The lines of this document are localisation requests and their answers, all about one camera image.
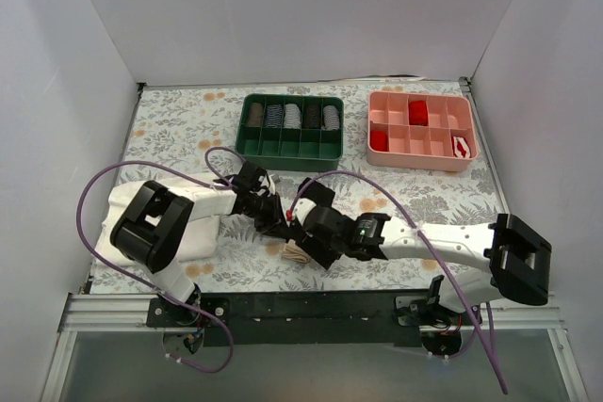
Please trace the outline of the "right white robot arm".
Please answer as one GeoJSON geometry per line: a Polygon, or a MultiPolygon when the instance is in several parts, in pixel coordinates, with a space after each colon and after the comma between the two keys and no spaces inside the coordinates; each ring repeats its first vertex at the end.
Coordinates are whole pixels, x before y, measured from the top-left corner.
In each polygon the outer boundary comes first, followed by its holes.
{"type": "Polygon", "coordinates": [[[493,223],[423,224],[387,214],[347,217],[309,200],[287,214],[296,245],[329,268],[346,256],[358,261],[441,259],[467,266],[445,277],[426,301],[428,317],[447,324],[469,306],[506,298],[528,306],[548,302],[552,247],[522,219],[500,214],[493,223]]]}

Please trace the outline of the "pink divided organizer tray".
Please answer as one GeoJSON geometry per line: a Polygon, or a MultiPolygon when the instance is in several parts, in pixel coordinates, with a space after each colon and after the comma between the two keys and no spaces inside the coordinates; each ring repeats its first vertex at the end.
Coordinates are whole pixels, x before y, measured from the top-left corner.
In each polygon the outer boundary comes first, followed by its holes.
{"type": "Polygon", "coordinates": [[[378,90],[368,97],[367,162],[373,166],[450,172],[466,170],[479,156],[472,109],[462,96],[378,90]],[[427,102],[429,125],[409,124],[410,101],[427,102]],[[370,148],[372,130],[388,134],[388,151],[370,148]],[[465,137],[472,156],[453,155],[451,137],[465,137]]]}

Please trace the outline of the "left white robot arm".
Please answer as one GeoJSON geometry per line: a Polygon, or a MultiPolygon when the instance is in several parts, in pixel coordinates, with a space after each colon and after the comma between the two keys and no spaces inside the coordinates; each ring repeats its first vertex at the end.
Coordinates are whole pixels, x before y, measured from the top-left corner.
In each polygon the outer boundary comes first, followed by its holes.
{"type": "Polygon", "coordinates": [[[170,300],[170,318],[188,327],[199,319],[201,305],[192,297],[200,290],[176,258],[186,227],[194,220],[231,215],[251,218],[263,235],[292,237],[274,182],[265,169],[247,161],[229,186],[203,186],[190,195],[179,195],[157,181],[144,183],[117,220],[109,241],[146,270],[154,289],[170,300]]]}

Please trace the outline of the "black underwear beige waistband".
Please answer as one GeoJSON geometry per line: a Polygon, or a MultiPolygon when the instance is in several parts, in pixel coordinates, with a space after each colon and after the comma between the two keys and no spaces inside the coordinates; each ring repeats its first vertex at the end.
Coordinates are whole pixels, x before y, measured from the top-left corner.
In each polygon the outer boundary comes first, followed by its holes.
{"type": "MultiPolygon", "coordinates": [[[[326,247],[335,249],[333,241],[337,233],[337,222],[338,213],[332,207],[334,200],[334,192],[321,184],[320,182],[312,182],[309,178],[306,178],[298,188],[298,193],[294,202],[291,206],[285,210],[292,209],[299,199],[308,199],[313,201],[317,206],[308,214],[301,226],[297,221],[289,224],[291,230],[291,237],[287,238],[294,246],[294,231],[296,228],[304,228],[308,233],[313,236],[313,247],[326,247]]],[[[303,251],[312,261],[314,261],[309,255],[308,251],[303,251]]]]}

